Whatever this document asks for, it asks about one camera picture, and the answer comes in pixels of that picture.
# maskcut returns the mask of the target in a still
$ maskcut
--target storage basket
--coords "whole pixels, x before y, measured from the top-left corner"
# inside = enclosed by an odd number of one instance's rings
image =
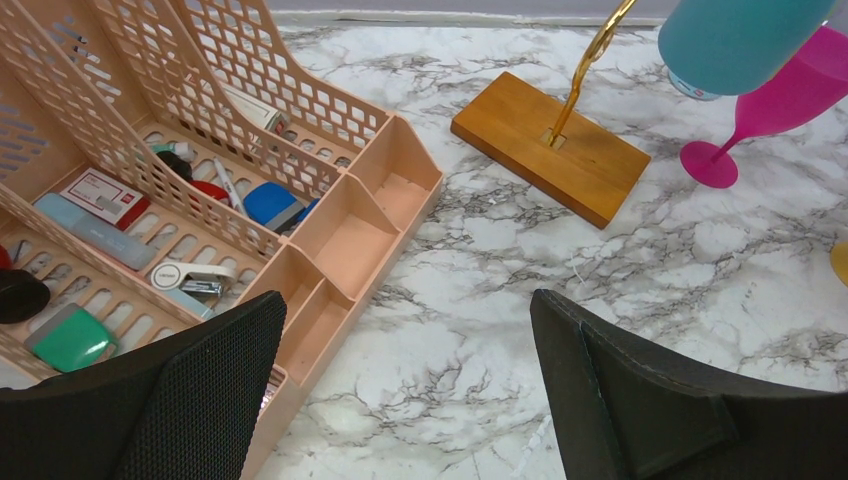
[[[236,268],[239,285],[219,311],[283,294],[277,390],[257,423],[243,472],[251,478],[433,208],[442,173],[401,117],[305,73],[261,2],[0,0],[0,34],[0,243],[15,251],[28,242],[17,265],[51,280],[54,304],[75,299],[129,349],[200,321],[148,284],[165,258]],[[231,87],[288,114],[286,131],[253,124]],[[242,192],[273,181],[321,201],[290,237],[277,235],[179,178],[150,136],[190,142],[195,179],[216,181],[218,157]],[[153,202],[127,230],[158,248],[137,273],[32,207],[90,166]],[[43,254],[51,258],[36,269]],[[0,328],[0,354],[37,380],[56,372],[21,342],[44,319]]]

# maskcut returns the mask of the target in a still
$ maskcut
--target marble surface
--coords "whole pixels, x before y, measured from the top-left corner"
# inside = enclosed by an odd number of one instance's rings
[[[848,289],[828,259],[848,241],[848,102],[736,147],[739,183],[712,190],[676,156],[728,137],[733,99],[679,95],[656,32],[620,33],[578,110],[653,160],[604,231],[449,132],[503,71],[563,99],[593,34],[284,30],[307,69],[409,119],[447,178],[258,479],[563,478],[528,313],[537,288],[716,367],[848,388]],[[6,385],[21,383],[4,369]]]

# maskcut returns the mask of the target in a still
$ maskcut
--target gold metal rod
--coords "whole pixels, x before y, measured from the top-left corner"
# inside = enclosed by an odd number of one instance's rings
[[[562,133],[562,129],[565,127],[565,122],[568,121],[568,117],[570,117],[571,112],[574,111],[574,106],[577,105],[577,99],[580,97],[580,87],[583,85],[583,78],[586,76],[586,72],[589,71],[589,67],[592,63],[601,58],[604,52],[606,52],[607,47],[609,47],[609,44],[612,41],[612,37],[615,36],[616,27],[619,23],[621,23],[624,16],[627,15],[627,12],[633,8],[636,1],[637,0],[624,0],[621,2],[621,5],[612,12],[612,15],[610,15],[607,21],[604,22],[601,29],[598,30],[595,38],[592,39],[592,43],[589,44],[589,48],[587,48],[586,53],[583,54],[580,64],[577,65],[577,70],[574,71],[574,78],[571,79],[571,92],[568,94],[568,100],[566,100],[565,106],[562,108],[562,111],[554,124],[554,128],[551,129],[551,136],[548,138],[548,145],[554,146],[557,137]]]

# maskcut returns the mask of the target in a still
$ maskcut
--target marker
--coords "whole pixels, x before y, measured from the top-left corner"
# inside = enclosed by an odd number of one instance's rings
[[[247,212],[244,210],[244,205],[241,203],[241,197],[238,196],[238,192],[236,191],[236,186],[233,185],[233,181],[230,180],[230,176],[227,175],[227,170],[224,168],[224,165],[218,160],[218,157],[212,157],[212,162],[215,164],[215,171],[218,172],[218,178],[221,179],[221,185],[224,186],[224,190],[227,191],[227,195],[230,196],[230,205],[233,207],[233,210],[247,215]]]

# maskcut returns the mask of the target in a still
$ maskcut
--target wall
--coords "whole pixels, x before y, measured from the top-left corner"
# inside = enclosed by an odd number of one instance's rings
[[[621,0],[266,0],[273,10],[383,10],[462,12],[530,17],[605,19]],[[679,0],[642,0],[633,7],[633,18],[665,18]],[[848,32],[848,0],[832,26]]]

